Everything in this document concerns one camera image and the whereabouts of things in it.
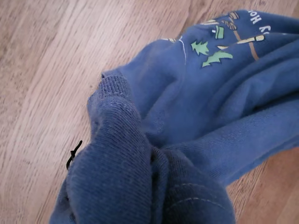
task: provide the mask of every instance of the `blue sweatshirt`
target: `blue sweatshirt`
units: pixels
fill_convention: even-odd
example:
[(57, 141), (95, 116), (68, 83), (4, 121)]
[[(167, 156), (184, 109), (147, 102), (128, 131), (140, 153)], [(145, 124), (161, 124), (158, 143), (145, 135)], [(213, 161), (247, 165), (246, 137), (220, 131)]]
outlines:
[(234, 223), (225, 187), (299, 143), (299, 21), (236, 11), (102, 75), (51, 223)]

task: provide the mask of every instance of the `wooden floor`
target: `wooden floor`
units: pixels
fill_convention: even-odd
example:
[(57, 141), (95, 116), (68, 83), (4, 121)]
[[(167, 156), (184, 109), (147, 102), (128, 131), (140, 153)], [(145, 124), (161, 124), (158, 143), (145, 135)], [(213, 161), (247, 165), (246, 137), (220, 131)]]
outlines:
[[(298, 0), (1, 0), (0, 223), (47, 223), (101, 71), (239, 8), (299, 17)], [(240, 224), (299, 224), (299, 149), (228, 191)]]

